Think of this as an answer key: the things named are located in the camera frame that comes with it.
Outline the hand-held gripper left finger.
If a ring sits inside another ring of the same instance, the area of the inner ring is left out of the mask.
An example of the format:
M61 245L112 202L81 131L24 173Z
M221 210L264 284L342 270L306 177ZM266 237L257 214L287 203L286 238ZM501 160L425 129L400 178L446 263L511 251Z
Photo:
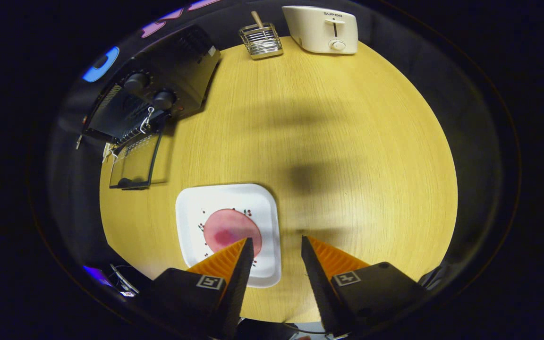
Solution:
M244 238L189 269L167 269L147 288L147 310L179 339L231 340L253 260Z

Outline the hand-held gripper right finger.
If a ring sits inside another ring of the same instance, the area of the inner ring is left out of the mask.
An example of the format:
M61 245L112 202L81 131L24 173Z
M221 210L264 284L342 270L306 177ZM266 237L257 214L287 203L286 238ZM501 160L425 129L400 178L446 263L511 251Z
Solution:
M301 257L321 323L334 336L367 337L404 318L428 291L391 263L366 262L310 236Z

